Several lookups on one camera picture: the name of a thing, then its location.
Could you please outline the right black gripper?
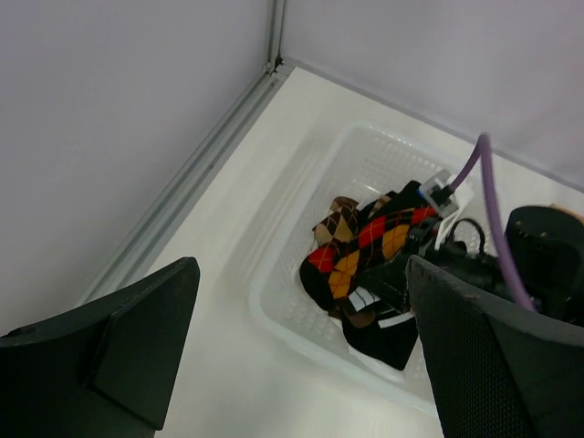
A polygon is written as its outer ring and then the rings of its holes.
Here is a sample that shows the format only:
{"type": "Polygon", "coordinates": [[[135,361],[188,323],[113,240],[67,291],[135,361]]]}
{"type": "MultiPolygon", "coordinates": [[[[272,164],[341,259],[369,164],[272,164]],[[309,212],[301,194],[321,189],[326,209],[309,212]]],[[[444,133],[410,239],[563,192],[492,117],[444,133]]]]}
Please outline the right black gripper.
{"type": "Polygon", "coordinates": [[[474,287],[507,301],[513,300],[503,278],[498,258],[485,251],[485,232],[475,219],[463,218],[456,221],[438,249],[434,248],[435,241],[434,237],[414,253],[474,287]],[[479,246],[474,253],[467,250],[465,242],[454,239],[456,228],[463,223],[471,225],[478,234],[479,246]]]}

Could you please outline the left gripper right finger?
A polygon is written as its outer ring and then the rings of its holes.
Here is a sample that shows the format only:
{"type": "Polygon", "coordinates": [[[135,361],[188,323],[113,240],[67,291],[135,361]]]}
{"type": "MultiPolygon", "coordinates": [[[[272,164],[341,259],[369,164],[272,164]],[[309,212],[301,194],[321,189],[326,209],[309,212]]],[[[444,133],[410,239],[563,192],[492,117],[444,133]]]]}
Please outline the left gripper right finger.
{"type": "Polygon", "coordinates": [[[419,256],[405,273],[444,436],[582,436],[581,327],[525,310],[419,256]]]}

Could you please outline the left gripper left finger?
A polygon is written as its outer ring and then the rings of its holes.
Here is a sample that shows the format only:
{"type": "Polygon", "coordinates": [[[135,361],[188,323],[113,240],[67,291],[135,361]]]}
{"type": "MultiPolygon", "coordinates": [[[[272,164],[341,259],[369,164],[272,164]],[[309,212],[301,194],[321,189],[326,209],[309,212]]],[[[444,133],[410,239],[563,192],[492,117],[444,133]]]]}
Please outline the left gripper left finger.
{"type": "Polygon", "coordinates": [[[1,338],[4,437],[152,437],[163,428],[200,282],[183,257],[1,338]]]}

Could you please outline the brown striped sock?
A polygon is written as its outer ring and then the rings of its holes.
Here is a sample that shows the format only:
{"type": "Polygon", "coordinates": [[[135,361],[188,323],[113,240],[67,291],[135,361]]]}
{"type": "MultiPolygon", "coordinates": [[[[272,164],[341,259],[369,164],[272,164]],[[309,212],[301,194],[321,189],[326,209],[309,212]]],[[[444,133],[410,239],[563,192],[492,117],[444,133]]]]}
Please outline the brown striped sock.
{"type": "Polygon", "coordinates": [[[376,318],[376,312],[372,309],[363,309],[351,313],[346,306],[338,305],[338,308],[342,320],[347,321],[355,329],[364,329],[368,327],[376,318]]]}

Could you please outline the black grey blue sock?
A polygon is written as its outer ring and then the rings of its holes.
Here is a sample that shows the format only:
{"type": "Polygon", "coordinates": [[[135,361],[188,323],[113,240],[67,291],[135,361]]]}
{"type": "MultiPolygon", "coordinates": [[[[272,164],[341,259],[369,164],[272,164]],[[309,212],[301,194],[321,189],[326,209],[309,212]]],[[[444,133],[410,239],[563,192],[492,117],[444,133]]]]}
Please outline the black grey blue sock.
{"type": "Polygon", "coordinates": [[[433,214],[419,187],[416,181],[408,182],[350,242],[349,251],[359,261],[351,278],[349,312],[403,310],[407,300],[404,267],[412,245],[409,234],[433,214]]]}

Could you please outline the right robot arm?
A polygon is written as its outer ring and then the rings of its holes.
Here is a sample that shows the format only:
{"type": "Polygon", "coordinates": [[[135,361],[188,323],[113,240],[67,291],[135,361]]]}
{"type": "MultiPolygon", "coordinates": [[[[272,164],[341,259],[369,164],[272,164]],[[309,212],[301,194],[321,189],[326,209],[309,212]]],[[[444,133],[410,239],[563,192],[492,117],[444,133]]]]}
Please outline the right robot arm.
{"type": "MultiPolygon", "coordinates": [[[[524,205],[509,215],[505,238],[536,312],[582,327],[583,221],[554,205],[524,205]]],[[[464,218],[422,258],[472,291],[513,302],[501,258],[489,254],[485,243],[483,227],[464,218]]]]}

